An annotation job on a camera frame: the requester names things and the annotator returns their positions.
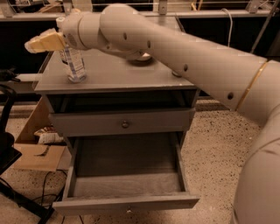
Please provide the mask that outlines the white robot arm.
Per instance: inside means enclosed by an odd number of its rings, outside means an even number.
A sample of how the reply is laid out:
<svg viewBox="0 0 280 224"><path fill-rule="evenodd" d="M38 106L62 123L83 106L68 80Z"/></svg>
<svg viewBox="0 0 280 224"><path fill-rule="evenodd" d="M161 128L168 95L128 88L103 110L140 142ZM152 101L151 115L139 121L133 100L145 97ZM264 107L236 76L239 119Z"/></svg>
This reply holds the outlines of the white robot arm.
<svg viewBox="0 0 280 224"><path fill-rule="evenodd" d="M238 181L230 224L280 224L280 63L173 31L123 3L75 12L25 43L30 53L97 49L148 53L229 109L262 126Z"/></svg>

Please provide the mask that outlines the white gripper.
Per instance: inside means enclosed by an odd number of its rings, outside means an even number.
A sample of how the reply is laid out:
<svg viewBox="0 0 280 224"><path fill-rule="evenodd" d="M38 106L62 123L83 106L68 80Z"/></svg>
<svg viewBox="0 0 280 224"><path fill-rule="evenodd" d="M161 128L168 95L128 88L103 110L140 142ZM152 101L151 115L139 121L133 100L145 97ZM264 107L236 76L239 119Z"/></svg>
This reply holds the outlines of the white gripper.
<svg viewBox="0 0 280 224"><path fill-rule="evenodd" d="M67 43L73 49L87 50L81 41L79 32L82 18L83 15L80 13L71 13L65 17L59 17L58 27L60 32L57 32L54 28L43 31L38 36L25 42L25 49L29 53L52 52L63 50Z"/></svg>

